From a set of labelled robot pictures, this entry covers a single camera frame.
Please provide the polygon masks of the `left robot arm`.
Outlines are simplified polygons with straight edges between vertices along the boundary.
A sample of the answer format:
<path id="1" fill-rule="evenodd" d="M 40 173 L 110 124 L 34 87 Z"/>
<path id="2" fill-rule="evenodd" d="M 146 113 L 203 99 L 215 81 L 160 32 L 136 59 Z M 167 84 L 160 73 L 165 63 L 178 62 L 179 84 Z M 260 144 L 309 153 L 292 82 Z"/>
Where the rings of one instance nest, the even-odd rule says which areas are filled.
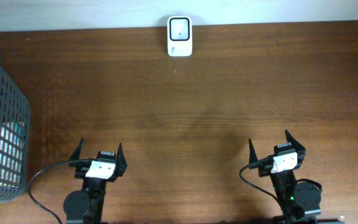
<path id="1" fill-rule="evenodd" d="M 122 144 L 116 153 L 99 151 L 95 158 L 80 159 L 83 142 L 81 139 L 69 159 L 75 178 L 83 181 L 81 189 L 68 194 L 63 203 L 70 224 L 101 223 L 107 183 L 123 176 L 127 169 Z"/>

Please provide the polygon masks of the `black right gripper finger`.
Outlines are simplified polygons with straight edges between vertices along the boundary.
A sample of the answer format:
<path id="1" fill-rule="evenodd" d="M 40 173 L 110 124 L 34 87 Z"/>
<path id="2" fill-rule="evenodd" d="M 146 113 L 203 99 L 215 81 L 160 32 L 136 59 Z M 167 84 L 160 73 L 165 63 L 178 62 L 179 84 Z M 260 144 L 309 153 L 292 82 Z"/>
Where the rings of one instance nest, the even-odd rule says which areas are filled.
<path id="1" fill-rule="evenodd" d="M 250 168 L 257 168 L 258 167 L 258 158 L 254 149 L 254 145 L 252 140 L 249 139 L 249 167 Z"/>
<path id="2" fill-rule="evenodd" d="M 287 142 L 289 142 L 293 146 L 294 150 L 298 154 L 305 155 L 306 148 L 302 144 L 300 144 L 287 129 L 285 130 L 285 137 Z"/>

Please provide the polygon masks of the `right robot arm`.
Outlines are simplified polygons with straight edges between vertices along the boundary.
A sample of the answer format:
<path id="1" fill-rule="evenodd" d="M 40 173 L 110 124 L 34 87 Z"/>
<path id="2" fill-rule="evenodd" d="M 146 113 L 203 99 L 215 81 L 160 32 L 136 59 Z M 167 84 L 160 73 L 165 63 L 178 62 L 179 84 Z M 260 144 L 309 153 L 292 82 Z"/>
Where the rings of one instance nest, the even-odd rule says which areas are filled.
<path id="1" fill-rule="evenodd" d="M 274 153 L 258 159 L 252 141 L 249 141 L 247 169 L 257 169 L 260 177 L 269 176 L 275 194 L 254 185 L 251 187 L 273 197 L 282 215 L 274 217 L 275 223 L 316 223 L 321 213 L 322 185 L 310 179 L 296 179 L 293 171 L 299 169 L 306 155 L 306 148 L 289 131 L 286 142 L 276 145 Z"/>

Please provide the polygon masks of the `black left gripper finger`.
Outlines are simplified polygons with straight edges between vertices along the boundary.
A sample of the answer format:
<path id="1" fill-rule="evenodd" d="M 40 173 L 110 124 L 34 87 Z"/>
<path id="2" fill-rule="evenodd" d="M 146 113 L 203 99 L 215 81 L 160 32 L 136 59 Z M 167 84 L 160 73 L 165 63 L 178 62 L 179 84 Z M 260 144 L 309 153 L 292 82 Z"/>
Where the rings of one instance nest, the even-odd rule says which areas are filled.
<path id="1" fill-rule="evenodd" d="M 116 174 L 123 175 L 127 169 L 127 161 L 124 156 L 122 144 L 119 144 L 117 157 L 116 157 Z"/>
<path id="2" fill-rule="evenodd" d="M 81 150 L 83 147 L 83 142 L 84 142 L 84 138 L 81 138 L 78 146 L 76 147 L 76 149 L 70 156 L 70 159 L 69 159 L 70 166 L 74 166 L 78 161 L 80 161 L 80 154 L 81 154 Z"/>

